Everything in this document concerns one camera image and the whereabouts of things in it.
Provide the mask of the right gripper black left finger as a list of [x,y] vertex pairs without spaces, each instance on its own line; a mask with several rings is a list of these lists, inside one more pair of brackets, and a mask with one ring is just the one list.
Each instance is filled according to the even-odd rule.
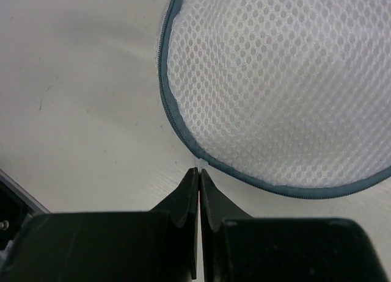
[[2,281],[189,281],[196,277],[199,172],[149,211],[42,214],[22,230]]

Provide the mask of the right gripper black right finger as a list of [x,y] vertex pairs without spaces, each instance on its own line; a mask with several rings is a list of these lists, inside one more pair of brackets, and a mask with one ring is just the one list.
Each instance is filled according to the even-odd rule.
[[206,281],[387,281],[366,232],[349,219],[254,218],[199,176]]

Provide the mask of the white mesh laundry bag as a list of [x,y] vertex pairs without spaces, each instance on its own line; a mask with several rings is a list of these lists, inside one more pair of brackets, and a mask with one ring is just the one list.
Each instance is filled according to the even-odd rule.
[[390,0],[168,0],[161,102],[198,159],[326,199],[390,177]]

